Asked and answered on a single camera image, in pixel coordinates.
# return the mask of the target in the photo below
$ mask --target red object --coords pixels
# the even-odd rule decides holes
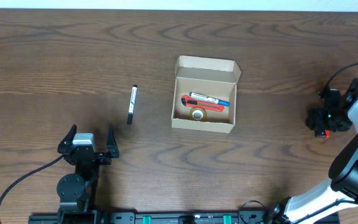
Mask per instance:
[[[326,137],[325,138],[329,138],[331,136],[331,133],[328,130],[325,130],[325,131],[326,131]]]
[[[217,105],[215,103],[196,100],[196,99],[193,99],[192,97],[190,97],[188,95],[183,95],[182,98],[181,98],[181,102],[185,106],[199,107],[199,108],[202,108],[204,110],[213,110],[213,111],[218,111],[218,112],[222,112],[224,110],[223,105]]]

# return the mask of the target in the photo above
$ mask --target white wall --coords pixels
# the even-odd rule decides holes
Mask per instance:
[[[0,8],[358,12],[358,0],[0,0]]]

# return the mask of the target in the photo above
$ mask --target cable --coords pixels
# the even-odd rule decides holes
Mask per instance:
[[[22,176],[21,178],[17,179],[15,182],[13,182],[13,184],[11,184],[11,185],[5,190],[5,192],[1,195],[1,197],[0,197],[0,207],[1,207],[2,201],[4,200],[4,197],[7,195],[7,193],[8,193],[10,190],[12,190],[12,188],[13,188],[16,184],[18,184],[20,181],[24,180],[26,177],[28,177],[28,176],[30,176],[30,175],[32,175],[32,174],[35,174],[35,173],[38,172],[38,171],[41,171],[41,170],[43,170],[43,169],[45,169],[45,168],[48,168],[48,167],[54,165],[56,162],[58,162],[58,161],[59,161],[60,159],[62,159],[62,158],[63,158],[63,155],[59,156],[59,158],[55,159],[54,161],[52,161],[52,162],[50,162],[50,163],[48,163],[48,164],[46,164],[46,165],[44,165],[44,166],[42,166],[42,167],[39,167],[39,168],[36,169],[36,170],[33,170],[33,171],[29,172],[28,174]]]
[[[315,217],[316,215],[325,212],[326,210],[328,210],[328,209],[330,209],[330,208],[332,208],[332,207],[338,206],[340,203],[351,203],[351,204],[354,204],[354,205],[358,205],[357,202],[351,201],[351,200],[344,200],[344,199],[342,199],[342,200],[336,200],[336,201],[333,202],[332,204],[327,205],[327,206],[325,206],[324,208],[322,208],[322,209],[320,209],[320,210],[317,210],[317,211],[313,212],[312,214],[307,215],[307,216],[305,216],[305,217],[303,217],[303,218],[301,218],[301,219],[299,219],[299,220],[293,222],[292,224],[299,224],[299,223],[301,223],[301,222],[303,222],[303,221],[305,221],[305,220],[307,220],[307,219],[309,219],[309,218],[311,218],[311,217]]]
[[[336,73],[334,73],[334,75],[332,75],[331,78],[330,78],[330,79],[327,81],[327,83],[325,84],[325,86],[324,86],[324,88],[323,88],[323,90],[322,90],[322,92],[321,92],[321,94],[320,94],[320,97],[322,97],[322,98],[324,97],[324,95],[326,94],[326,91],[327,91],[327,89],[328,89],[329,83],[330,83],[337,75],[339,75],[341,72],[345,71],[346,69],[351,68],[351,67],[356,66],[356,65],[358,65],[358,62],[357,62],[357,63],[350,64],[350,65],[348,65],[348,66],[345,66],[345,67],[339,69]]]
[[[248,205],[248,204],[250,204],[250,203],[258,203],[259,205],[261,205],[261,206],[264,208],[265,212],[268,212],[268,211],[269,211],[269,209],[268,209],[265,205],[263,205],[262,203],[260,203],[259,201],[257,201],[257,200],[249,200],[248,202],[244,203],[244,204],[240,207],[240,209],[239,209],[239,211],[238,211],[238,213],[237,213],[237,216],[238,216],[245,224],[248,224],[248,223],[240,216],[240,212],[241,212],[241,210],[242,210],[246,205]],[[259,221],[259,222],[255,222],[255,224],[263,224],[263,223],[264,223],[263,220],[262,220],[262,221]]]

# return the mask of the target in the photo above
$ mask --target blue marker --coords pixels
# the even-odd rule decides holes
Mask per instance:
[[[230,106],[230,103],[224,100],[219,100],[219,99],[215,99],[213,97],[210,96],[204,96],[198,93],[193,93],[190,92],[190,97],[196,99],[196,100],[202,100],[202,101],[206,101],[206,102],[210,102],[210,103],[216,103],[218,105],[223,105],[223,106]]]

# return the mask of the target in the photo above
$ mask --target open box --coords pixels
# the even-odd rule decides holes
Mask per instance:
[[[179,56],[175,65],[175,93],[172,127],[230,133],[236,125],[237,82],[241,71],[235,61],[214,58]],[[206,121],[189,119],[192,109],[181,98],[190,92],[230,102],[222,112],[205,110]]]

